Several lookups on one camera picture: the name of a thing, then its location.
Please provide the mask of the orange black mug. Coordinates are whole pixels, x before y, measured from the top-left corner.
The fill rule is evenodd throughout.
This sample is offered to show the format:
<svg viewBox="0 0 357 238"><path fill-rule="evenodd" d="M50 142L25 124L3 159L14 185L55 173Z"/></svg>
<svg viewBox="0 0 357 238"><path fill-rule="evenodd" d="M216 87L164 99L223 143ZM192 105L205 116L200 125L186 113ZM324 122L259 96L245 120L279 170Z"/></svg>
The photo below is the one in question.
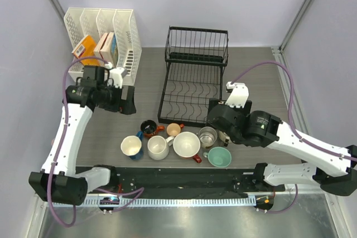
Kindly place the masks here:
<svg viewBox="0 0 357 238"><path fill-rule="evenodd" d="M143 132L143 135L150 139L157 135L159 132L164 131L165 127L163 125L157 125L153 120L145 120L141 126L140 130Z"/></svg>

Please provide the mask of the blue mug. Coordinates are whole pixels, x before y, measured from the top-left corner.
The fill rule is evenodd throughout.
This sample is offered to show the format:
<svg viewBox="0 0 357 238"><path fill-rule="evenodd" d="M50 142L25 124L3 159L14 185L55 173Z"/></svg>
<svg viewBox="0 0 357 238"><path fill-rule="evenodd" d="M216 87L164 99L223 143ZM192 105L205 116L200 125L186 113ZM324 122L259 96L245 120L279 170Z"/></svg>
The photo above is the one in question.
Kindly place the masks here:
<svg viewBox="0 0 357 238"><path fill-rule="evenodd" d="M125 137L120 144L122 153L128 156L131 160L140 160L143 157L142 140L142 131L139 131L136 135Z"/></svg>

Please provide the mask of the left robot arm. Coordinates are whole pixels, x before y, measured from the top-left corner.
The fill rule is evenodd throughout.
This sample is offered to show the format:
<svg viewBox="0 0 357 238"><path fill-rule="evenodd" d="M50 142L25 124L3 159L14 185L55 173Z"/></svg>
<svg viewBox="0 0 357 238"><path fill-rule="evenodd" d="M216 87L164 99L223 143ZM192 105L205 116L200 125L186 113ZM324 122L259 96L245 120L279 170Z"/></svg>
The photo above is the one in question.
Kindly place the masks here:
<svg viewBox="0 0 357 238"><path fill-rule="evenodd" d="M123 67L109 70L86 65L75 85L66 87L66 102L51 152L41 170L31 172L28 179L43 201L79 206L87 193L99 187L108 193L118 188L119 179L114 175L113 167L97 165L77 173L76 159L84 130L95 108L125 115L136 112L134 86L128 87L127 97L122 99L126 75L127 70Z"/></svg>

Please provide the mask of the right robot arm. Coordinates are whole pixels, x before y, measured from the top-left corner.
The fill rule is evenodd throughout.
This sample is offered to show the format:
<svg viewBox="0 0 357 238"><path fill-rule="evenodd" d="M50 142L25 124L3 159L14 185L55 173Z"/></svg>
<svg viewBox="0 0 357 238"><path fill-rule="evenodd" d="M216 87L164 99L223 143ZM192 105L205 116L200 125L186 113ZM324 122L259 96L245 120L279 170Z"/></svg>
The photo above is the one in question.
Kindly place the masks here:
<svg viewBox="0 0 357 238"><path fill-rule="evenodd" d="M234 144L279 150L301 159L300 164L258 163L251 176L257 190L283 184L320 186L327 193L349 196L356 190L356 146L346 148L324 143L265 111L251 111L248 101L231 108L222 100L210 99L207 123L223 132Z"/></svg>

